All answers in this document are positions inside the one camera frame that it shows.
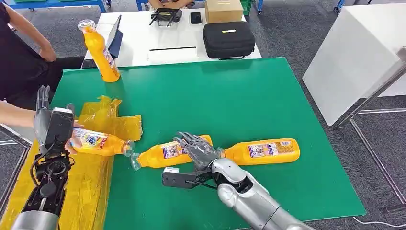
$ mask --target green surface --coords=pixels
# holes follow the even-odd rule
[[[240,2],[241,2],[241,5],[242,5],[242,9],[244,11],[244,15],[248,16],[249,11],[251,10],[252,0],[240,0]]]
[[[120,69],[105,83],[96,69],[68,71],[53,106],[100,95],[120,98],[120,116],[142,115],[143,152],[171,141],[176,131],[208,134],[215,147],[294,138],[293,163],[246,166],[277,201],[300,220],[365,214],[348,177],[285,58],[230,60]],[[181,172],[193,164],[180,165]],[[205,187],[163,187],[163,169],[134,171],[115,156],[105,229],[228,230],[248,227]]]

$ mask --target plastic bottle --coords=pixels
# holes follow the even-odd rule
[[[200,137],[206,139],[211,145],[212,139],[209,135],[201,135]],[[166,144],[155,145],[147,151],[131,156],[131,163],[135,170],[141,167],[162,168],[176,164],[188,163],[192,160],[182,149],[180,144],[176,141]]]
[[[73,148],[80,153],[97,154],[106,157],[116,154],[130,157],[134,153],[134,142],[121,140],[111,134],[73,128],[73,135],[78,137],[82,143],[82,147],[72,144]]]
[[[83,32],[85,44],[93,57],[97,68],[105,82],[115,82],[120,78],[117,66],[106,48],[104,38],[96,31],[94,21],[90,19],[82,20],[78,28]]]
[[[300,156],[299,146],[292,138],[241,142],[219,150],[222,158],[228,158],[238,165],[293,162]]]

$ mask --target green bin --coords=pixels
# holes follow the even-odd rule
[[[251,0],[240,0],[242,9],[244,10],[244,15],[248,16],[249,15],[249,10],[251,10]]]

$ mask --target black case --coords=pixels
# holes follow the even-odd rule
[[[243,58],[254,51],[255,38],[247,22],[204,25],[203,41],[209,58]]]

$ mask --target clear bottle cap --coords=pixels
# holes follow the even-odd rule
[[[131,162],[131,166],[133,167],[134,170],[139,170],[141,168],[140,163],[138,162],[137,158],[139,157],[139,153],[133,153],[130,156],[130,162]]]
[[[126,156],[126,157],[130,157],[134,154],[134,148],[135,148],[135,144],[133,141],[126,141],[123,144],[123,148],[121,149],[121,153]]]
[[[139,153],[134,152],[135,144],[133,141],[126,141],[123,144],[123,148],[121,152],[124,156],[128,157],[131,162],[131,166],[135,170],[139,170],[141,168],[140,163],[138,162],[137,158],[139,157]]]
[[[91,19],[85,19],[79,22],[78,28],[84,33],[89,33],[96,29],[96,23]]]
[[[223,148],[218,147],[216,152],[217,152],[219,158],[226,157],[226,151]]]

